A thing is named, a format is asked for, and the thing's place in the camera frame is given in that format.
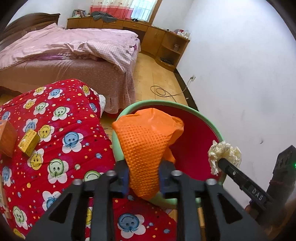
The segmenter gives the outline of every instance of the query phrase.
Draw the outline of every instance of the red fabric with smiley flowers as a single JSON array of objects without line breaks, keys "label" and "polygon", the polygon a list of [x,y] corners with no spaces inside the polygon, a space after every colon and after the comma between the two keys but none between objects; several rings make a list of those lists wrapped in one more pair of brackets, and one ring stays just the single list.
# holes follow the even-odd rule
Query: red fabric with smiley flowers
[{"label": "red fabric with smiley flowers", "polygon": [[[40,87],[1,106],[0,117],[8,119],[18,134],[13,158],[0,161],[12,217],[7,222],[15,234],[25,237],[72,180],[92,180],[114,168],[100,112],[100,96],[79,80]],[[41,137],[30,158],[17,147],[28,129]],[[175,240],[175,221],[133,193],[128,199],[113,200],[113,207],[116,240]],[[87,219],[86,239],[89,233]]]}]

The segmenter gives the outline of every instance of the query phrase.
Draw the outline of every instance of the drawer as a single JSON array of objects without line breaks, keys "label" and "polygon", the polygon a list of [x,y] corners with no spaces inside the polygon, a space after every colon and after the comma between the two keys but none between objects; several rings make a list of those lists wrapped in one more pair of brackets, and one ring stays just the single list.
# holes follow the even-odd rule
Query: drawer
[{"label": "drawer", "polygon": [[121,27],[121,26],[106,25],[106,24],[103,24],[103,28],[110,28],[110,29],[122,29],[122,27]]},{"label": "drawer", "polygon": [[102,28],[103,27],[103,20],[99,19],[99,20],[94,20],[93,18],[91,19],[91,22],[89,24],[90,28]]},{"label": "drawer", "polygon": [[79,18],[78,28],[89,28],[91,23],[91,18]]},{"label": "drawer", "polygon": [[135,22],[129,22],[129,21],[124,21],[123,27],[138,29],[138,30],[141,30],[141,31],[144,31],[144,32],[146,32],[147,29],[148,29],[147,25],[139,24],[139,23],[135,23]]},{"label": "drawer", "polygon": [[78,28],[78,18],[69,18],[67,28]]},{"label": "drawer", "polygon": [[115,22],[110,22],[110,23],[106,23],[106,22],[104,22],[103,24],[104,24],[104,25],[113,25],[113,26],[120,26],[120,27],[122,27],[123,22],[124,22],[124,21],[122,21],[122,20],[117,20],[117,21],[115,21]]}]

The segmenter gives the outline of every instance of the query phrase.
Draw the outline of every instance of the wooden countertop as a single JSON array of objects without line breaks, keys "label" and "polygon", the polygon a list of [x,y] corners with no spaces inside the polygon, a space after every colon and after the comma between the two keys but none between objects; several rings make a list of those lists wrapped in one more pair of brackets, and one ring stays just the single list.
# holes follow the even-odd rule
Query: wooden countertop
[{"label": "wooden countertop", "polygon": [[[68,18],[68,19],[80,19],[80,18],[93,18],[93,17],[79,17],[79,18]],[[184,40],[190,42],[190,39],[186,39],[186,38],[184,38],[184,37],[182,37],[182,36],[180,36],[180,35],[175,34],[174,32],[167,31],[167,30],[162,29],[162,28],[159,28],[159,27],[151,26],[148,22],[147,22],[147,23],[144,22],[144,21],[138,21],[138,22],[135,22],[135,21],[132,21],[132,20],[124,20],[124,19],[118,19],[118,20],[121,20],[121,21],[127,21],[127,22],[132,22],[132,23],[137,23],[137,24],[141,24],[141,25],[149,26],[149,27],[151,27],[151,28],[156,28],[156,29],[159,29],[159,30],[165,31],[165,32],[167,32],[167,33],[173,34],[174,36],[177,36],[177,37],[179,37],[179,38],[181,38],[181,39],[184,39]]]}]

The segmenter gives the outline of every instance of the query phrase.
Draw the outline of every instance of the silver bolt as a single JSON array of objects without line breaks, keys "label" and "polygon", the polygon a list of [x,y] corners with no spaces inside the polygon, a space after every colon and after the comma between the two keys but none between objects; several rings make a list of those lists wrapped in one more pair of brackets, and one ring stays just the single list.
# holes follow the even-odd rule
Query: silver bolt
[{"label": "silver bolt", "polygon": [[81,179],[75,179],[73,181],[73,184],[76,185],[76,186],[80,186],[82,184],[82,180]]},{"label": "silver bolt", "polygon": [[206,183],[210,186],[217,184],[217,181],[213,178],[206,180]]},{"label": "silver bolt", "polygon": [[171,172],[171,175],[174,177],[179,177],[183,174],[183,172],[179,171],[179,170],[174,170]]},{"label": "silver bolt", "polygon": [[106,175],[109,177],[116,176],[116,171],[110,170],[110,171],[106,172]]}]

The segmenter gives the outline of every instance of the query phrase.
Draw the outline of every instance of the crumpled paper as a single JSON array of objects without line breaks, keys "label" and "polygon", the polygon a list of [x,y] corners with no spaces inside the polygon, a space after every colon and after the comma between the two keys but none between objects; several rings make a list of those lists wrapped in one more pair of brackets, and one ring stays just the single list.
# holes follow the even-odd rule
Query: crumpled paper
[{"label": "crumpled paper", "polygon": [[242,162],[242,153],[238,147],[233,148],[229,143],[222,141],[217,143],[213,140],[213,145],[208,151],[208,161],[211,166],[211,174],[218,176],[222,170],[218,168],[218,161],[225,158],[236,168],[239,168]]}]

